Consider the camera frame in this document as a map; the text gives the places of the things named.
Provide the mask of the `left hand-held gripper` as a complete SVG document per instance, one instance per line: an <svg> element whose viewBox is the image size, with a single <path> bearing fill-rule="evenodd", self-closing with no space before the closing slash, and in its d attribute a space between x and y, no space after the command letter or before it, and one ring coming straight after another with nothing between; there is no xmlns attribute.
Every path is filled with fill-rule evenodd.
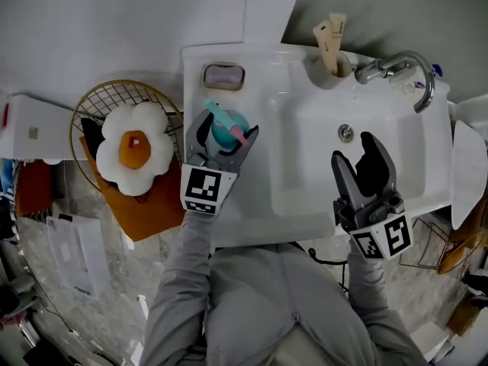
<svg viewBox="0 0 488 366"><path fill-rule="evenodd" d="M258 137L259 127L256 125L244 134L247 146L237 143L230 151L220 150L209 156L207 139L213 121L214 115L204 109L186 130L180 198L188 211L217 216Z"/></svg>

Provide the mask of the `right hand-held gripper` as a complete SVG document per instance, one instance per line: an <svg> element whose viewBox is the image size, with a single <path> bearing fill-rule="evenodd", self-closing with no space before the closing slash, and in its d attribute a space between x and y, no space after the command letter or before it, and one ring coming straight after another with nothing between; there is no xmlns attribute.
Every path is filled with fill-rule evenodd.
<svg viewBox="0 0 488 366"><path fill-rule="evenodd" d="M393 189L396 168L385 146L371 133L361 133L363 156L355 169L335 150L332 171L340 198L333 203L335 221L355 242L366 260L391 260L413 246L411 216ZM368 198L383 195L368 204Z"/></svg>

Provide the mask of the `teal and pink spray bottle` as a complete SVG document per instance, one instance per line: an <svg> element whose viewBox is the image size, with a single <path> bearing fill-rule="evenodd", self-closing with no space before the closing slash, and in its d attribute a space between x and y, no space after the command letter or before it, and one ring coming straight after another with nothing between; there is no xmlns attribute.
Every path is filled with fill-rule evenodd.
<svg viewBox="0 0 488 366"><path fill-rule="evenodd" d="M238 111L222 109L215 101L205 98L204 106L213 115L210 125L215 141L224 149L233 150L237 144L249 146L245 134L249 131L249 122Z"/></svg>

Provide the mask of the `person's right forearm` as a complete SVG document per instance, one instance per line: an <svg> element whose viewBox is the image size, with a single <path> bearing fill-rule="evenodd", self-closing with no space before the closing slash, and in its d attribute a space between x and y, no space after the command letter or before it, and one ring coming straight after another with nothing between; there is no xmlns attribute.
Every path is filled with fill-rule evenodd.
<svg viewBox="0 0 488 366"><path fill-rule="evenodd" d="M380 262L368 261L353 239L349 240L348 299L366 323L388 309L384 270Z"/></svg>

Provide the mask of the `person's left forearm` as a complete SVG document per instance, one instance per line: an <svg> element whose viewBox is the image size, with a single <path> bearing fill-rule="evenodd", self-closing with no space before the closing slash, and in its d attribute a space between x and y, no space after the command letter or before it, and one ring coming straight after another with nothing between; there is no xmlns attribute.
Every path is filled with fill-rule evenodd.
<svg viewBox="0 0 488 366"><path fill-rule="evenodd" d="M188 211L164 265L150 319L175 314L183 319L206 310L210 291L209 254L215 217Z"/></svg>

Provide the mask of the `white washbasin table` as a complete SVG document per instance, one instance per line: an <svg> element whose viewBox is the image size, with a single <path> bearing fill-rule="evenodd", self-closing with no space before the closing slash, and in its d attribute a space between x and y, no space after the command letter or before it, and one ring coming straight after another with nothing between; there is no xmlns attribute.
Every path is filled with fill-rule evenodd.
<svg viewBox="0 0 488 366"><path fill-rule="evenodd" d="M451 201L452 138L449 85L436 82L435 97L417 114L387 80L359 84L352 75L324 90L308 78L303 61L315 47L234 43L186 47L184 121L190 124L209 98L241 113L259 133L213 228L219 247L302 241L335 236L332 203L339 196L331 156L351 163L363 155L360 135L370 132L396 167L396 188L414 217ZM205 88L203 68L236 64L246 71L239 91ZM343 143L338 128L350 124Z"/></svg>

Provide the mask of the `grey cup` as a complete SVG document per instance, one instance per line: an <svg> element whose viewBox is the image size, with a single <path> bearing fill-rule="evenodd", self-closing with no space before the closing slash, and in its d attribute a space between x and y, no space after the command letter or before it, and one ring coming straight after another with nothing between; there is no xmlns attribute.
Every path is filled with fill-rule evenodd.
<svg viewBox="0 0 488 366"><path fill-rule="evenodd" d="M304 69L309 80L317 87L324 90L333 89L350 78L356 68L342 51L337 56L338 72L332 74L324 65L320 56L308 56L304 61Z"/></svg>

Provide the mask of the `white flower-shaped cushion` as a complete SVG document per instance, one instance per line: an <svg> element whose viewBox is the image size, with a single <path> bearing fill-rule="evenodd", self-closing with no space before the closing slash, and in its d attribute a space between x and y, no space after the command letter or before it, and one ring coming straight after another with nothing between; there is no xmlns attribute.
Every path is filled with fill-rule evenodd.
<svg viewBox="0 0 488 366"><path fill-rule="evenodd" d="M104 140L96 153L101 177L115 183L127 196L148 192L155 177L169 170L174 156L174 144L166 133L168 124L157 103L117 106L101 128Z"/></svg>

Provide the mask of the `chrome faucet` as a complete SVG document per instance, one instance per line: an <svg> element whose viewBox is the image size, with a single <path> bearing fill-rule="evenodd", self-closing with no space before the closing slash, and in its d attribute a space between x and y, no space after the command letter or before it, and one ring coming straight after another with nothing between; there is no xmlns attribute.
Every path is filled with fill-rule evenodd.
<svg viewBox="0 0 488 366"><path fill-rule="evenodd" d="M355 79L362 85L373 79L385 79L392 89L408 101L420 114L435 95L432 65L413 51L396 53L386 59L375 59L355 70Z"/></svg>

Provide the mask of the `black cloth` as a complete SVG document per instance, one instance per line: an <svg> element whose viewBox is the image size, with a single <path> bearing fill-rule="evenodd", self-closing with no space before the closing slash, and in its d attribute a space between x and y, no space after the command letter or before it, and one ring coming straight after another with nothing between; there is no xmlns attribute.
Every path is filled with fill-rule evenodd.
<svg viewBox="0 0 488 366"><path fill-rule="evenodd" d="M81 124L88 151L91 157L95 159L98 147L104 141L101 126L87 117L81 119Z"/></svg>

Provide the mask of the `person's grey jacket torso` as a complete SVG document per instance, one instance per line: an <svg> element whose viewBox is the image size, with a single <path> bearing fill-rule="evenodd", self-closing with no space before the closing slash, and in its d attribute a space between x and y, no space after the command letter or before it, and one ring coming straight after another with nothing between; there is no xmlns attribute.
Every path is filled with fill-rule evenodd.
<svg viewBox="0 0 488 366"><path fill-rule="evenodd" d="M140 366L426 366L396 312L365 323L293 246L222 249L209 267L206 310L148 318Z"/></svg>

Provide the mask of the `white cabinet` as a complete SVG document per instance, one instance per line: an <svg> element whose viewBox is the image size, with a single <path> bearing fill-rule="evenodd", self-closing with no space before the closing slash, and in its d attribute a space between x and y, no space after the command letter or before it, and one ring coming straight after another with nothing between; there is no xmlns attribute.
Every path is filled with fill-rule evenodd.
<svg viewBox="0 0 488 366"><path fill-rule="evenodd" d="M72 112L27 95L0 91L0 159L72 160Z"/></svg>

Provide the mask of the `clear plastic storage box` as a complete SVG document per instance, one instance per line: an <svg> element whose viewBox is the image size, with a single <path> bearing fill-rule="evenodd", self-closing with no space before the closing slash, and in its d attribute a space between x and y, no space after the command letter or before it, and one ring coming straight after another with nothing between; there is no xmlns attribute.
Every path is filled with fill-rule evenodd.
<svg viewBox="0 0 488 366"><path fill-rule="evenodd" d="M60 213L46 219L50 248L64 286L98 299L111 275L98 219Z"/></svg>

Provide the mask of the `red-orange fabric item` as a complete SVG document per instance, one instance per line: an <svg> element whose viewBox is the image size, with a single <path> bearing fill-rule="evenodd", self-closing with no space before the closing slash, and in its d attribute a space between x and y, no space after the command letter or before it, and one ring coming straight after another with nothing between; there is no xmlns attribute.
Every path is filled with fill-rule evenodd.
<svg viewBox="0 0 488 366"><path fill-rule="evenodd" d="M52 215L51 166L43 160L24 163L15 188L15 212L41 223Z"/></svg>

